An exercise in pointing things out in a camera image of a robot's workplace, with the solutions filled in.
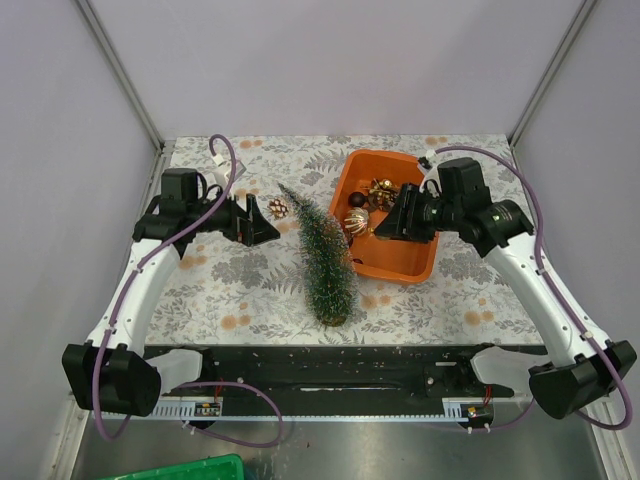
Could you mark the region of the gold and brown ornament pile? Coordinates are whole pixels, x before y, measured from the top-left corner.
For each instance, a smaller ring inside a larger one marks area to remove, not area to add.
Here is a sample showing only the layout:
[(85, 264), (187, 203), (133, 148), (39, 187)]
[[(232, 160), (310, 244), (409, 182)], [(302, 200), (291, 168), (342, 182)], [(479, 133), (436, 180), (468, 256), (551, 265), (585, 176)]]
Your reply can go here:
[(373, 179), (367, 193), (369, 208), (389, 212), (392, 210), (399, 188), (389, 179)]

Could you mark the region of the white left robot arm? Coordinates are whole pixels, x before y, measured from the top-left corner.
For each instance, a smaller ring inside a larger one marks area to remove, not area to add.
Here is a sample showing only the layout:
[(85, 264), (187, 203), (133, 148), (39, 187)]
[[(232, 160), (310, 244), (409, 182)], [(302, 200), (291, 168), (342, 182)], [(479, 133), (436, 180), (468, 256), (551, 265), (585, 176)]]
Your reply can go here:
[(78, 406), (85, 410), (145, 417), (161, 395), (184, 384), (205, 395), (217, 382), (202, 353), (174, 349), (145, 359), (145, 339), (160, 295), (200, 233), (253, 247), (279, 238), (253, 195), (246, 204), (223, 193), (207, 198), (195, 169), (172, 168), (160, 192), (134, 227), (127, 269), (102, 319), (82, 344), (70, 344), (62, 366)]

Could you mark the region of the orange plastic tub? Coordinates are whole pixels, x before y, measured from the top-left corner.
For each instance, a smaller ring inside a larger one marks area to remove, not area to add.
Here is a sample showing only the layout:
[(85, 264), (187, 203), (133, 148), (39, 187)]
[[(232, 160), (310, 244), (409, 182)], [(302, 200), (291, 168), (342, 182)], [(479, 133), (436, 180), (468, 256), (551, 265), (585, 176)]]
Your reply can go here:
[[(365, 193), (373, 179), (389, 179), (397, 187), (404, 183), (418, 185), (423, 176), (415, 156), (382, 150), (360, 149), (346, 160), (329, 212), (343, 221), (351, 209), (348, 196)], [(360, 258), (364, 265), (354, 263), (355, 271), (364, 277), (403, 285), (422, 283), (433, 270), (438, 238), (428, 244), (379, 239), (368, 231), (353, 239), (351, 257)]]

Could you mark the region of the small green christmas tree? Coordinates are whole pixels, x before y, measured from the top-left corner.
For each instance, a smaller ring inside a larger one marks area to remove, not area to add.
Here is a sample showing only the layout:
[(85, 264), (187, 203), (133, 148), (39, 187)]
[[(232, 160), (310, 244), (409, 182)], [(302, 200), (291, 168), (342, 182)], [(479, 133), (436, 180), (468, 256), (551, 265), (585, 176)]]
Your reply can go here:
[(312, 198), (280, 183), (299, 223), (304, 292), (312, 316), (325, 327), (350, 320), (356, 307), (356, 274), (339, 222)]

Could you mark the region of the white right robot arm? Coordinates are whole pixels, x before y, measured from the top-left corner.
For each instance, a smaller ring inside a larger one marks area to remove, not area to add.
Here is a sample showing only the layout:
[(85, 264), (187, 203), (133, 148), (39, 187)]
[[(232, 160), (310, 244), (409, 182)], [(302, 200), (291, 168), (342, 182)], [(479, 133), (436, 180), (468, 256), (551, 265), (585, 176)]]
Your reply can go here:
[(637, 359), (628, 341), (614, 342), (580, 307), (541, 249), (540, 221), (518, 204), (495, 201), (481, 165), (466, 157), (437, 168), (440, 193), (427, 185), (402, 186), (376, 227), (378, 238), (426, 243), (438, 232), (455, 232), (510, 286), (543, 340), (543, 355), (486, 347), (455, 371), (457, 388), (469, 396), (501, 385), (532, 397), (550, 417), (563, 419), (618, 390), (633, 416), (623, 377)]

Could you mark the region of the brown pine cone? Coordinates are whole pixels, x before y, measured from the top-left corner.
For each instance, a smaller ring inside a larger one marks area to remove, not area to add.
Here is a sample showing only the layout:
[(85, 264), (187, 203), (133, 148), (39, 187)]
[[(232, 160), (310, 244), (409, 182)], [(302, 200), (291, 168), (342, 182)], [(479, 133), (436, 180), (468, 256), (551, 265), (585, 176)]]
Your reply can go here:
[(268, 203), (270, 215), (276, 220), (282, 220), (289, 215), (287, 203), (280, 198), (274, 198)]

